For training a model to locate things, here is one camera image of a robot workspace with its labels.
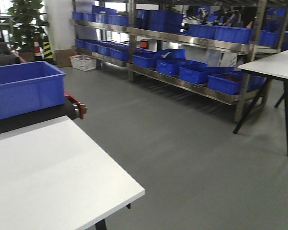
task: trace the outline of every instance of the white table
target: white table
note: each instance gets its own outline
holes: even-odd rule
[[[276,103],[275,107],[279,105],[282,99],[285,99],[285,113],[286,113],[286,129],[287,129],[287,152],[288,152],[288,50],[275,54],[257,61],[249,62],[240,65],[239,68],[247,73],[256,74],[266,77],[266,81],[258,91],[257,95],[249,105],[242,119],[237,124],[233,133],[237,134],[242,124],[246,120],[248,114],[251,112],[259,97],[262,95],[267,85],[271,80],[283,81],[284,94]]]
[[[0,230],[85,230],[144,194],[66,116],[0,134]]]

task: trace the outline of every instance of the white basket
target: white basket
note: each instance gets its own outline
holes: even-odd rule
[[[91,56],[79,54],[79,55],[70,56],[70,58],[71,58],[73,68],[76,68],[82,71],[96,69],[96,59]]]

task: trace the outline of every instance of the traffic cone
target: traffic cone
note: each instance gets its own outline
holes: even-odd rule
[[[43,51],[44,51],[44,61],[47,61],[50,64],[55,64],[52,49],[48,40],[48,36],[45,35],[43,39]]]
[[[39,46],[39,41],[37,38],[34,39],[34,60],[35,61],[42,61],[42,53],[41,48]]]

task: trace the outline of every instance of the potted plant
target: potted plant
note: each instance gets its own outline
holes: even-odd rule
[[[12,34],[11,46],[13,49],[21,49],[20,53],[31,52],[29,57],[33,59],[34,39],[37,38],[42,47],[44,27],[49,25],[49,22],[42,19],[42,15],[46,13],[40,12],[43,7],[42,0],[12,0],[11,2],[13,5],[8,9],[8,14],[12,16],[13,21],[13,31],[9,31]]]

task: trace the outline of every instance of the epoxy floor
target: epoxy floor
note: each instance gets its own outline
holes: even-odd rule
[[[132,83],[111,64],[62,70],[88,107],[75,122],[146,189],[106,218],[108,230],[288,230],[280,82],[235,135],[234,106],[143,76]]]

